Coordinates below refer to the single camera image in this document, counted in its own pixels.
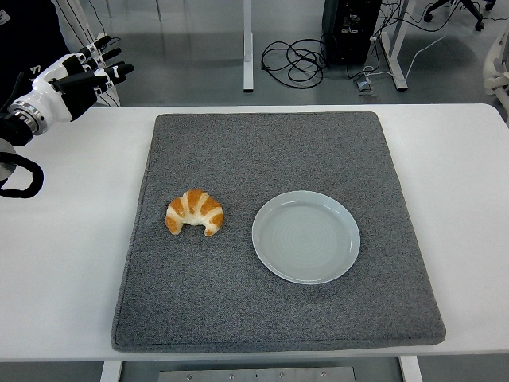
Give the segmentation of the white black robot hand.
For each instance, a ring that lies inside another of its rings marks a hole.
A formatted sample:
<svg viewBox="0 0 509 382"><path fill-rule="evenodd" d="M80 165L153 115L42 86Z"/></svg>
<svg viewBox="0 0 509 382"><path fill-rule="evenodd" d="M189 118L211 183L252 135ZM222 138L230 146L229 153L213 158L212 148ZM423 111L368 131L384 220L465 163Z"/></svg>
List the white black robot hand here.
<svg viewBox="0 0 509 382"><path fill-rule="evenodd" d="M110 41L105 35L79 52L61 57L33 81L32 91L21 101L39 112L47 124L78 119L134 71L134 66L124 61L107 63L121 53L119 48L102 51Z"/></svg>

